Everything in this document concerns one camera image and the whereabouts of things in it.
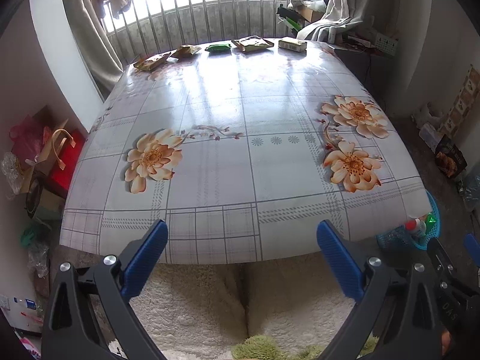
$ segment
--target green snack package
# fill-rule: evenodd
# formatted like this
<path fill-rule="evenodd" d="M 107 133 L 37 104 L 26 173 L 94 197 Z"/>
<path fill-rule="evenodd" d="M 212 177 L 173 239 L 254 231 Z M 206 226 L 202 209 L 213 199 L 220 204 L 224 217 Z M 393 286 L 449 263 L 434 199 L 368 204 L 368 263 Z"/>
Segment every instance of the green snack package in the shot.
<path fill-rule="evenodd" d="M 232 46 L 230 46 L 230 43 L 223 42 L 223 43 L 211 44 L 205 47 L 205 51 L 210 51 L 210 52 L 230 51 L 231 48 Z"/>

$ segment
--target white fluffy rug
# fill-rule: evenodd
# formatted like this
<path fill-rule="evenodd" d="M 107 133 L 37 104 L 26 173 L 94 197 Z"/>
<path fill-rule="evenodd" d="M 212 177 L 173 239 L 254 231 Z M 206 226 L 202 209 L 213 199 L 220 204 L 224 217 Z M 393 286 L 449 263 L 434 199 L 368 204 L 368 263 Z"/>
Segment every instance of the white fluffy rug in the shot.
<path fill-rule="evenodd" d="M 158 264 L 130 304 L 169 360 L 231 359 L 232 345 L 258 334 L 292 353 L 327 345 L 353 307 L 320 252 L 243 268 Z"/>

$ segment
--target flower print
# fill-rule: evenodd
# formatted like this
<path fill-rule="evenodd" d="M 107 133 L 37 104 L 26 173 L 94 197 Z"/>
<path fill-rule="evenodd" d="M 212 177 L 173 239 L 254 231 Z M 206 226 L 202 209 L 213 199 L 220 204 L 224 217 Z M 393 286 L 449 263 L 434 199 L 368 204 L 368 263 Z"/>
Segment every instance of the flower print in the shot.
<path fill-rule="evenodd" d="M 173 134 L 168 128 L 157 134 L 145 134 L 137 142 L 137 148 L 128 152 L 130 164 L 125 172 L 125 181 L 130 182 L 130 192 L 146 190 L 146 179 L 171 180 L 176 167 L 183 158 L 182 150 L 177 150 L 183 142 L 182 137 Z"/>
<path fill-rule="evenodd" d="M 316 140 L 315 140 L 315 137 L 311 134 L 307 134 L 305 135 L 305 140 L 308 142 L 308 143 L 315 143 Z"/>
<path fill-rule="evenodd" d="M 290 142 L 290 143 L 298 143 L 298 142 L 299 142 L 299 138 L 296 137 L 295 135 L 290 135 L 290 136 L 289 136 L 289 142 Z"/>
<path fill-rule="evenodd" d="M 381 185 L 373 169 L 380 169 L 380 162 L 370 158 L 363 150 L 354 150 L 355 144 L 341 140 L 340 150 L 331 151 L 324 159 L 323 166 L 331 166 L 333 175 L 330 181 L 343 186 L 348 192 L 369 191 L 375 185 Z"/>
<path fill-rule="evenodd" d="M 253 146 L 262 146 L 263 145 L 263 139 L 262 138 L 254 138 L 251 140 L 251 144 Z"/>
<path fill-rule="evenodd" d="M 270 142 L 272 142 L 274 145 L 279 145 L 282 143 L 282 138 L 280 137 L 272 137 L 270 138 Z"/>
<path fill-rule="evenodd" d="M 357 133 L 366 138 L 375 135 L 378 138 L 388 137 L 384 127 L 388 124 L 385 114 L 374 104 L 365 104 L 356 97 L 335 96 L 335 105 L 322 104 L 322 112 L 333 115 L 333 120 L 342 126 L 357 128 Z"/>

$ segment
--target plastic basket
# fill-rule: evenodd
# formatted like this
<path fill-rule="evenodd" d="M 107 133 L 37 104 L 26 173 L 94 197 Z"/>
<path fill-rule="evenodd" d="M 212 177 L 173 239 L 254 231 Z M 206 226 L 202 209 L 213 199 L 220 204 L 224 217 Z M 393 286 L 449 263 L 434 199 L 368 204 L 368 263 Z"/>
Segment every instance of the plastic basket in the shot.
<path fill-rule="evenodd" d="M 422 251 L 427 250 L 428 241 L 433 237 L 438 238 L 440 235 L 441 221 L 440 213 L 438 212 L 437 203 L 435 202 L 434 197 L 428 192 L 428 200 L 432 208 L 432 212 L 437 219 L 435 226 L 430 229 L 430 231 L 424 235 L 424 237 L 415 241 L 405 230 L 405 226 L 399 226 L 390 230 L 386 233 L 377 235 L 377 243 L 381 249 L 408 249 L 411 247 L 416 247 Z"/>

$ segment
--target gift bag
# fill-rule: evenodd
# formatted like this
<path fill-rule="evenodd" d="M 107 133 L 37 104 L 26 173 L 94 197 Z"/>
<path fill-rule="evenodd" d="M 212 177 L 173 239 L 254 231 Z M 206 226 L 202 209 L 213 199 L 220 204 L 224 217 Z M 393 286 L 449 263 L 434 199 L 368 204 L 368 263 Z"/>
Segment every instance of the gift bag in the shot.
<path fill-rule="evenodd" d="M 70 187 L 71 179 L 74 176 L 75 166 L 80 157 L 83 144 L 85 143 L 85 138 L 78 130 L 72 132 L 71 135 L 68 134 L 68 137 L 70 139 L 70 144 L 65 145 L 65 148 L 60 154 L 58 154 L 54 148 L 54 153 L 57 156 L 57 163 L 52 168 L 49 176 L 51 183 L 55 184 L 57 188 L 60 188 L 63 191 L 62 195 L 65 196 Z"/>

